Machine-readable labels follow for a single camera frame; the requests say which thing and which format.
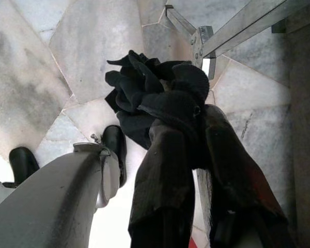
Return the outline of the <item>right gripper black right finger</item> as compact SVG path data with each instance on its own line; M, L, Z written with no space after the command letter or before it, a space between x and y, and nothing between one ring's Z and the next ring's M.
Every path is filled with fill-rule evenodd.
M268 181L225 114L205 107L212 183L212 248L297 248Z

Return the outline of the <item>robot black left foot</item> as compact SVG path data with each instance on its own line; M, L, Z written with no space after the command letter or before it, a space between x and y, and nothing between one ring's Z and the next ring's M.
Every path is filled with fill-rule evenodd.
M21 184L40 167L33 153L26 147L17 147L9 153L14 182Z

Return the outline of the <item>robot black right foot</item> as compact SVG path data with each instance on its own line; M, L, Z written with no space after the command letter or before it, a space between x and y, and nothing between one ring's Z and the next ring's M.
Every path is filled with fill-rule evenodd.
M120 177L119 187L123 187L127 181L126 156L127 145L126 138L120 126L107 126L102 134L102 144L113 151L119 163Z

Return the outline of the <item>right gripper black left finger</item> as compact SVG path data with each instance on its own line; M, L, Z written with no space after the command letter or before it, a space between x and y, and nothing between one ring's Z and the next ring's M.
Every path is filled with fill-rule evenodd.
M156 120L135 178L128 232L131 248L188 248L195 187L185 135Z

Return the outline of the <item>silver metal clothes rack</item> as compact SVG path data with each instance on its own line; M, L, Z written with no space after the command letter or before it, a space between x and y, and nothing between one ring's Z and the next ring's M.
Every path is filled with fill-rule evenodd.
M214 78L216 58L277 22L273 14L295 0L251 0L217 32L212 26L194 27L172 5L165 15L192 46L192 64Z

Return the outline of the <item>robot black foot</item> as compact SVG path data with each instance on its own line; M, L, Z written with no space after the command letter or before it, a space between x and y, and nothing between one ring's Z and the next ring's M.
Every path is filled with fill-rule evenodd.
M33 153L26 147L17 147L9 153L14 182L21 184L40 167Z
M107 126L102 134L102 144L113 151L119 163L120 177L119 187L123 187L127 181L126 156L127 145L126 138L120 126Z

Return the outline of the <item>dark grey fabric sofa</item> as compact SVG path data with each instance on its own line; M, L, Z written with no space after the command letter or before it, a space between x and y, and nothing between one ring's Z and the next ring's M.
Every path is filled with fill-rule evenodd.
M310 248L310 0L281 0L288 7L288 61L293 124L297 236Z

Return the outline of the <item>black sweater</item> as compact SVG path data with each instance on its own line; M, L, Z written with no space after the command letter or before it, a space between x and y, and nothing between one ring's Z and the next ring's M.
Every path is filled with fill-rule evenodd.
M209 93L206 74L190 61L162 63L133 50L108 63L121 67L105 74L106 83L114 88L105 100L117 115L123 133L149 149L148 132L159 119L186 135L188 155L195 160L191 168L206 169L210 156L201 130Z

